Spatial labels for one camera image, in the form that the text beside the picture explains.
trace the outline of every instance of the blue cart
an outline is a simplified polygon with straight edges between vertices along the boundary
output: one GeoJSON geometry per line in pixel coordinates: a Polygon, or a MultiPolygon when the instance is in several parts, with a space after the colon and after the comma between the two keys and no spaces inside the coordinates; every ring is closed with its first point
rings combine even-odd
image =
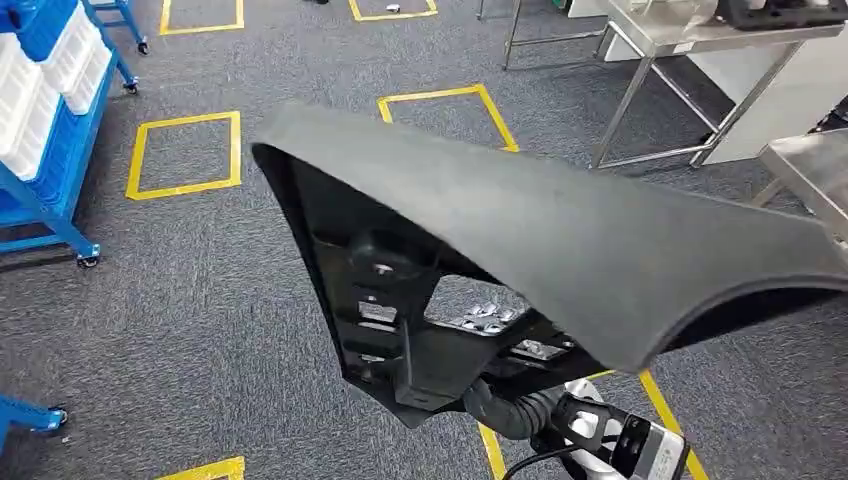
{"type": "Polygon", "coordinates": [[[68,412],[62,408],[41,408],[0,395],[0,452],[6,432],[12,426],[33,432],[53,432],[68,421],[68,412]]]}
{"type": "MultiPolygon", "coordinates": [[[[0,6],[4,2],[6,5],[17,2],[18,5],[32,6],[29,10],[20,8],[22,13],[16,12],[19,28],[13,31],[21,39],[21,46],[27,55],[41,60],[50,52],[53,45],[51,40],[55,42],[64,25],[50,18],[50,15],[65,15],[65,10],[70,15],[70,10],[65,8],[69,1],[76,4],[74,0],[0,0],[0,6]]],[[[112,75],[117,68],[123,76],[124,89],[130,94],[138,92],[138,79],[130,72],[91,6],[87,2],[83,5],[91,21],[100,29],[103,42],[112,51],[112,59],[86,115],[72,114],[64,100],[60,100],[35,178],[20,180],[0,163],[0,229],[43,224],[51,230],[48,235],[0,242],[0,253],[64,243],[76,252],[77,264],[89,268],[99,261],[100,245],[88,240],[73,225],[74,211],[103,116],[112,75]]]]}
{"type": "Polygon", "coordinates": [[[135,17],[132,14],[132,0],[114,0],[114,1],[103,1],[103,0],[83,0],[87,2],[91,8],[95,12],[109,12],[115,11],[121,13],[121,17],[123,20],[115,20],[110,22],[103,22],[104,27],[127,27],[130,29],[130,33],[132,33],[133,38],[135,39],[135,43],[138,47],[138,53],[142,55],[147,55],[150,53],[150,47],[147,45],[147,36],[142,35],[141,31],[138,29],[138,23],[135,21],[135,17]]]}

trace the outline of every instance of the black plastic mirror cover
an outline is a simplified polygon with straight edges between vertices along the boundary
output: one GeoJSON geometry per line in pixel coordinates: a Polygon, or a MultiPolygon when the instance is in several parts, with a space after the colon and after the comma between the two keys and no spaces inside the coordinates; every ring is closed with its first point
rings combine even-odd
{"type": "Polygon", "coordinates": [[[266,176],[276,162],[303,162],[388,206],[616,370],[645,368],[740,299],[848,290],[845,261],[811,219],[297,103],[253,152],[266,176]]]}

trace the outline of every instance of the white bin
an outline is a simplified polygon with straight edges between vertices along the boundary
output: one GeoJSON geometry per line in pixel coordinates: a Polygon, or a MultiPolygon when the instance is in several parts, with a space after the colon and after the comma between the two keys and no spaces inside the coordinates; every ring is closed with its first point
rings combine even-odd
{"type": "Polygon", "coordinates": [[[38,173],[59,106],[59,92],[47,83],[40,69],[36,68],[36,72],[30,84],[32,90],[26,96],[21,124],[11,142],[0,144],[0,161],[24,181],[32,180],[38,173]]]}
{"type": "Polygon", "coordinates": [[[92,48],[102,41],[100,30],[91,23],[82,4],[77,2],[47,60],[39,62],[50,85],[59,93],[70,92],[82,74],[92,48]]]}
{"type": "Polygon", "coordinates": [[[0,155],[14,144],[40,75],[38,66],[21,50],[18,37],[0,34],[0,155]]]}
{"type": "Polygon", "coordinates": [[[111,59],[112,51],[106,48],[102,40],[98,40],[76,84],[64,94],[65,102],[74,115],[88,113],[111,59]]]}

